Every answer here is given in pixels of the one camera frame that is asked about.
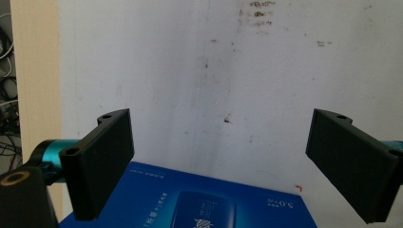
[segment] blue box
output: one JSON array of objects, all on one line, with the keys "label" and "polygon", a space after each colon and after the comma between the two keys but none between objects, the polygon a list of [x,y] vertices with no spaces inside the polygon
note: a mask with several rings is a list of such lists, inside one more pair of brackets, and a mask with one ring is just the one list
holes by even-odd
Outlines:
[{"label": "blue box", "polygon": [[297,195],[131,162],[100,217],[61,228],[317,227]]}]

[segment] black mark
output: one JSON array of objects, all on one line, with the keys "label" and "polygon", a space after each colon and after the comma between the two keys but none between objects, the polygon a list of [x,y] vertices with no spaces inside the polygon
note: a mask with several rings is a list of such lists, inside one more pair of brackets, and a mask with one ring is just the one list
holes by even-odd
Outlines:
[{"label": "black mark", "polygon": [[255,24],[253,24],[254,27],[261,27],[261,26],[271,26],[273,24],[272,21],[257,21]]},{"label": "black mark", "polygon": [[225,117],[224,122],[225,122],[225,123],[231,123],[231,121],[229,120],[230,118],[231,118],[231,113],[228,114],[227,117]]},{"label": "black mark", "polygon": [[265,1],[265,2],[251,2],[249,3],[249,5],[251,7],[256,7],[256,8],[262,8],[262,7],[268,7],[270,5],[275,5],[276,2],[272,2],[272,1]]},{"label": "black mark", "polygon": [[261,17],[261,16],[264,16],[264,15],[266,15],[266,13],[264,13],[264,12],[261,12],[261,11],[256,11],[255,12],[255,17]]},{"label": "black mark", "polygon": [[325,43],[323,41],[317,41],[317,46],[318,47],[325,47]]}]

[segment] dirty white wall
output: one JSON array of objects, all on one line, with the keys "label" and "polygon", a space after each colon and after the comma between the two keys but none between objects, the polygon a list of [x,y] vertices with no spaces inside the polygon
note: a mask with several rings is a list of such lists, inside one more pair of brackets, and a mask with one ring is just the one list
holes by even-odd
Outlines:
[{"label": "dirty white wall", "polygon": [[[60,0],[59,11],[64,138],[129,107],[135,161],[299,194],[319,227],[366,227],[305,147],[315,107],[403,138],[403,1]],[[370,227],[402,215],[399,196]]]}]

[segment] wire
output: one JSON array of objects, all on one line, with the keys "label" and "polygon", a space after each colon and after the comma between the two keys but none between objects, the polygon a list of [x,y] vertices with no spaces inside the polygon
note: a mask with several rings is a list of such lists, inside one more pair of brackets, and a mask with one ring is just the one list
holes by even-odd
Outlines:
[{"label": "wire", "polygon": [[7,105],[7,104],[10,104],[10,103],[14,103],[14,102],[18,102],[18,100],[12,100],[12,101],[9,101],[9,102],[4,102],[4,103],[0,104],[0,106]]},{"label": "wire", "polygon": [[17,163],[17,168],[21,166],[21,164],[23,164],[23,159],[20,158],[20,161]]},{"label": "wire", "polygon": [[21,147],[17,146],[14,142],[14,137],[11,134],[8,133],[3,133],[0,136],[6,136],[10,143],[7,142],[0,142],[0,148],[2,151],[0,152],[0,156],[3,157],[10,157],[10,163],[9,163],[9,171],[19,167],[22,164],[22,151]]},{"label": "wire", "polygon": [[8,56],[10,52],[12,51],[12,48],[14,47],[14,42],[12,42],[10,48],[4,53],[4,55],[0,56],[0,59],[3,59],[4,57]]},{"label": "wire", "polygon": [[2,14],[2,15],[0,16],[0,20],[3,19],[3,17],[6,17],[6,16],[11,16],[11,13],[4,13],[4,14]]},{"label": "wire", "polygon": [[6,78],[6,77],[10,76],[11,72],[12,72],[12,64],[11,64],[11,60],[9,57],[7,57],[7,62],[9,62],[9,72],[7,72],[5,75],[1,76],[2,78]]},{"label": "wire", "polygon": [[[11,16],[11,13],[4,13],[0,16],[0,20],[3,19],[6,16]],[[10,48],[4,53],[4,55],[0,56],[0,60],[3,59],[4,57],[8,56],[10,52],[12,51],[12,48],[14,48],[14,42],[12,41]]]}]

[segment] blue packaging box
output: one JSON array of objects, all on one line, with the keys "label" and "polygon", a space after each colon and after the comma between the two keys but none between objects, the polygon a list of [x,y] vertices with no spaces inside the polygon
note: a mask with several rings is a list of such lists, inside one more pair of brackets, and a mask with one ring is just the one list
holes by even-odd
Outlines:
[{"label": "blue packaging box", "polygon": [[297,195],[131,162],[100,217],[61,228],[317,227]]}]

